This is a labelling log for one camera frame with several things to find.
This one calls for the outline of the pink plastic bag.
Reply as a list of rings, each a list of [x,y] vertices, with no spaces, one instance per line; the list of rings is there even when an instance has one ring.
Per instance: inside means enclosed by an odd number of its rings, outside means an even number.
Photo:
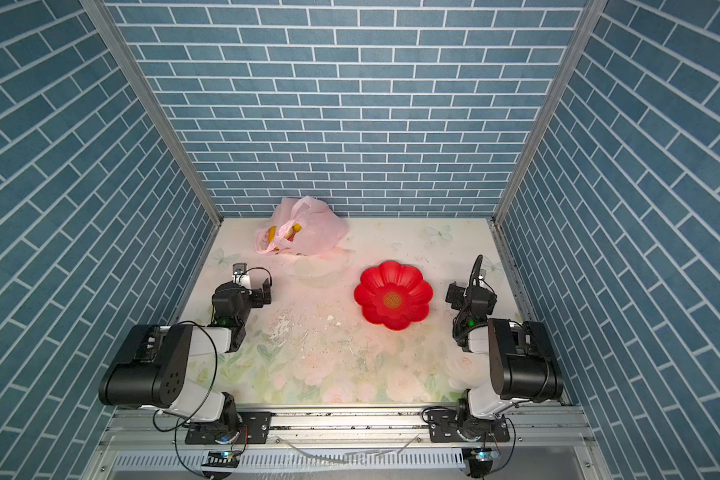
[[[283,235],[295,223],[300,224],[302,229],[289,242]],[[278,228],[277,237],[269,243],[267,231],[272,226]],[[300,199],[286,197],[256,232],[254,248],[262,255],[319,255],[336,247],[348,229],[347,222],[337,216],[326,202],[309,196]]]

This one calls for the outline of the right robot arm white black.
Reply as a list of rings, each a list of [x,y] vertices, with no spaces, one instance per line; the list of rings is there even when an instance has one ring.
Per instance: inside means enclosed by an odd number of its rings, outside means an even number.
[[[495,291],[481,279],[453,282],[445,301],[457,312],[452,338],[462,351],[488,358],[489,381],[468,388],[459,400],[459,421],[496,420],[523,403],[559,400],[563,374],[541,322],[493,318]]]

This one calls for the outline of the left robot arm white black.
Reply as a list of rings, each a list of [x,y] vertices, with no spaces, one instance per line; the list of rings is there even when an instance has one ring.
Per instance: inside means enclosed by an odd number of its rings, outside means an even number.
[[[203,387],[186,377],[193,356],[237,351],[246,336],[253,309],[272,302],[273,281],[251,289],[247,273],[216,288],[211,297],[211,323],[182,321],[173,326],[132,327],[102,378],[98,397],[116,407],[151,407],[184,422],[234,430],[241,423],[231,395]]]

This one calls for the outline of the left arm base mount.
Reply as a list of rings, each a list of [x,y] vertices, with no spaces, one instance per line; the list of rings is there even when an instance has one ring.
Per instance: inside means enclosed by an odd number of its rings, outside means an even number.
[[[272,417],[273,414],[269,411],[243,411],[237,413],[232,423],[221,418],[214,422],[190,424],[185,443],[211,446],[265,444]]]

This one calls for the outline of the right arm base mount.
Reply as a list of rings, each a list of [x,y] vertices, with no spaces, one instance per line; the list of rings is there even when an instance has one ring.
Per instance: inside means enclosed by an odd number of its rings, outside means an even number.
[[[433,443],[506,443],[510,440],[507,424],[502,420],[477,419],[445,407],[425,408],[420,417]]]

